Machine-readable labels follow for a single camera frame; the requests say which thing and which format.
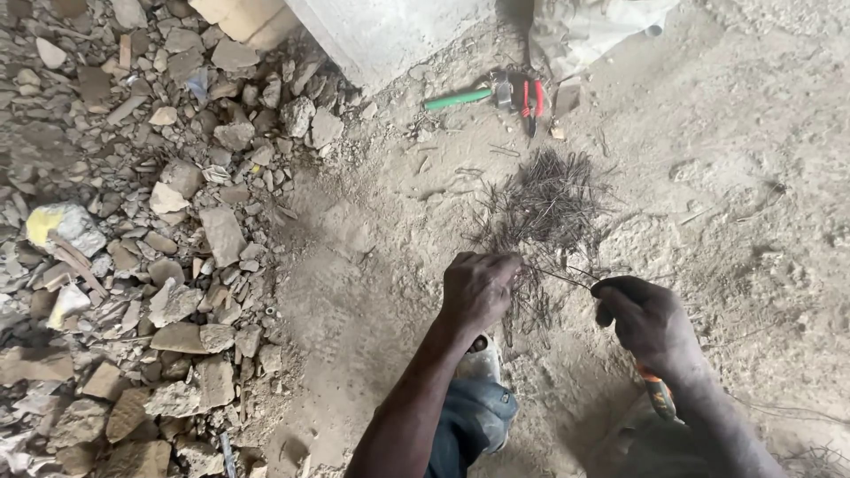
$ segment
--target pile of wire pieces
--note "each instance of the pile of wire pieces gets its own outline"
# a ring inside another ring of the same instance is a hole
[[[603,233],[594,225],[601,209],[597,197],[606,185],[594,185],[585,153],[566,159],[550,149],[538,150],[527,168],[503,185],[489,185],[486,211],[476,217],[478,230],[468,239],[490,253],[519,251],[525,267],[513,285],[512,303],[502,319],[505,340],[514,333],[537,333],[549,349],[548,331],[559,320],[565,296],[553,300],[543,287],[552,276],[589,288],[610,273],[599,265]]]

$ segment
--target hand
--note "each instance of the hand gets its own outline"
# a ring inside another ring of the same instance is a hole
[[[620,343],[657,377],[681,384],[706,365],[688,315],[673,291],[632,276],[611,277],[591,287],[601,299],[596,322],[616,319]]]
[[[459,253],[443,275],[438,321],[456,331],[482,333],[511,304],[511,286],[523,258],[516,253]]]

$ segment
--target person's left hand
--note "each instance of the person's left hand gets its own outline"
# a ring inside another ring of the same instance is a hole
[[[483,332],[511,304],[513,277],[522,264],[517,253],[459,253],[443,275],[438,320],[458,331]]]

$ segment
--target person's right hand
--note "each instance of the person's right hand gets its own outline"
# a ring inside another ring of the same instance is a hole
[[[681,384],[705,366],[694,327],[670,289],[620,276],[597,282],[590,293],[601,301],[596,322],[607,327],[616,320],[622,346],[658,378]]]

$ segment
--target red pliers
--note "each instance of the red pliers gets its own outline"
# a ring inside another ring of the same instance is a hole
[[[525,80],[523,86],[523,118],[529,118],[529,136],[534,138],[537,134],[537,118],[543,116],[543,85],[540,80],[531,80],[534,83],[537,106],[532,114],[529,108],[529,81]]]

